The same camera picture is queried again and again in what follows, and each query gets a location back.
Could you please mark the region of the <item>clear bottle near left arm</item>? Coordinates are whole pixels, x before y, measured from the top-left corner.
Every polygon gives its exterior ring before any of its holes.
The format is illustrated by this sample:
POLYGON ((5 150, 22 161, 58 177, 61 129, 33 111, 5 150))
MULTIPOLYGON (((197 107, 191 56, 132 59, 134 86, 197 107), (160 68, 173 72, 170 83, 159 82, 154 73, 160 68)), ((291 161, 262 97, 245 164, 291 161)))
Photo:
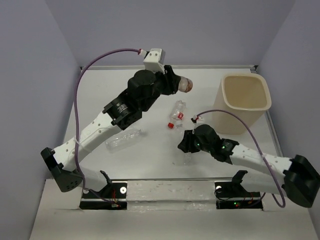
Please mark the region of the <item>clear bottle near left arm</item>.
POLYGON ((147 133, 139 128, 130 128, 108 138, 105 141, 106 149, 110 153, 121 151, 139 143, 147 133))

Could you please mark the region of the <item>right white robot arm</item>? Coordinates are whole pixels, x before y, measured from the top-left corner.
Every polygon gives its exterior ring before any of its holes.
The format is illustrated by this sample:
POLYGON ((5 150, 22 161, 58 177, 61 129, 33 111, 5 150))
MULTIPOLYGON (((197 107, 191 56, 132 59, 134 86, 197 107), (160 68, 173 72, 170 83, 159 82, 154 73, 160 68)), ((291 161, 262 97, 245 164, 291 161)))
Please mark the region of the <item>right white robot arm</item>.
POLYGON ((219 162, 245 167, 259 172, 236 174, 230 183, 235 196, 248 192, 283 194, 293 203, 311 208, 320 189, 320 175, 302 155, 293 158, 259 153, 239 142, 220 138, 215 130, 201 124, 185 130, 178 149, 184 153, 209 153, 219 162))

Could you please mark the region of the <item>red cap pink bottle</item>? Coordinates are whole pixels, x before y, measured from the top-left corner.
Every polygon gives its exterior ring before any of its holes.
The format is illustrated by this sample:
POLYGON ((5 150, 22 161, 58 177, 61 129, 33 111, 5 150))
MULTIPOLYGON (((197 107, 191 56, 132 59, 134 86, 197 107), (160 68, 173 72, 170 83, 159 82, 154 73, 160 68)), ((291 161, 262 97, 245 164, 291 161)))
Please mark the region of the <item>red cap pink bottle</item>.
POLYGON ((181 76, 178 84, 178 90, 182 93, 188 93, 192 90, 192 88, 193 82, 189 78, 181 76))

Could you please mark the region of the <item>clear white cap bottle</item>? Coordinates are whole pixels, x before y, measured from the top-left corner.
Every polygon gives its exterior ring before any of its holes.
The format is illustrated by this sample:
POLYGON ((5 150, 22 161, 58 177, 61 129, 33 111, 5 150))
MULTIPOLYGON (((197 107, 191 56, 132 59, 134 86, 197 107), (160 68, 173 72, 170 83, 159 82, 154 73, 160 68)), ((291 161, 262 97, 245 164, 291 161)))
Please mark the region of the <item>clear white cap bottle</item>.
POLYGON ((175 154, 175 161, 174 163, 177 166, 188 166, 192 164, 192 156, 191 153, 184 153, 182 150, 178 149, 178 145, 181 143, 184 137, 185 128, 183 124, 177 124, 174 130, 174 137, 175 137, 175 147, 174 147, 174 154, 175 154))

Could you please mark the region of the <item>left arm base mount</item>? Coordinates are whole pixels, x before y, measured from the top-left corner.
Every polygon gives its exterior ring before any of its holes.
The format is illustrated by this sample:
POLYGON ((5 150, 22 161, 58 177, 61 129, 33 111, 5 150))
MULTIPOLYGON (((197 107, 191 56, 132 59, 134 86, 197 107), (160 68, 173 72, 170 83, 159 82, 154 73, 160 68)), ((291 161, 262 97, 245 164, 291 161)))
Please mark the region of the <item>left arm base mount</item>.
POLYGON ((127 209, 127 181, 112 181, 109 176, 100 171, 106 180, 106 185, 99 191, 89 190, 82 193, 79 208, 81 210, 126 210, 127 209))

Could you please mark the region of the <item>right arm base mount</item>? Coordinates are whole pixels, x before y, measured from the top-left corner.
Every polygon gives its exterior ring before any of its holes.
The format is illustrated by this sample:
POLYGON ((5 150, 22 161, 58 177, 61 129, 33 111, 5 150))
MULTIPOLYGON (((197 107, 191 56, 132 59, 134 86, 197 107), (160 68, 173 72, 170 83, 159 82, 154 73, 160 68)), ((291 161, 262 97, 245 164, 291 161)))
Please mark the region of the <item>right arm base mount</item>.
POLYGON ((249 192, 241 185, 247 173, 247 170, 239 170, 230 181, 216 181, 214 183, 217 210, 263 210, 261 194, 259 192, 249 192))

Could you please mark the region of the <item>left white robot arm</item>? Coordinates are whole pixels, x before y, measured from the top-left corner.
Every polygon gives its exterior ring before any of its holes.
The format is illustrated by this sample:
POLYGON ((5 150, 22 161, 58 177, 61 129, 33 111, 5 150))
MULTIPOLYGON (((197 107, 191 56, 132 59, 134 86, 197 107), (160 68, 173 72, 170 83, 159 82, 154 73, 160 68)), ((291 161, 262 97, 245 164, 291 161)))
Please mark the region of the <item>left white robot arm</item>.
POLYGON ((41 156, 61 192, 78 186, 94 191, 104 198, 110 194, 111 180, 100 170, 80 167, 80 162, 107 139, 127 129, 142 118, 160 95, 188 92, 189 79, 176 75, 170 65, 164 72, 139 70, 127 82, 127 88, 108 103, 98 116, 76 136, 51 149, 46 147, 41 156))

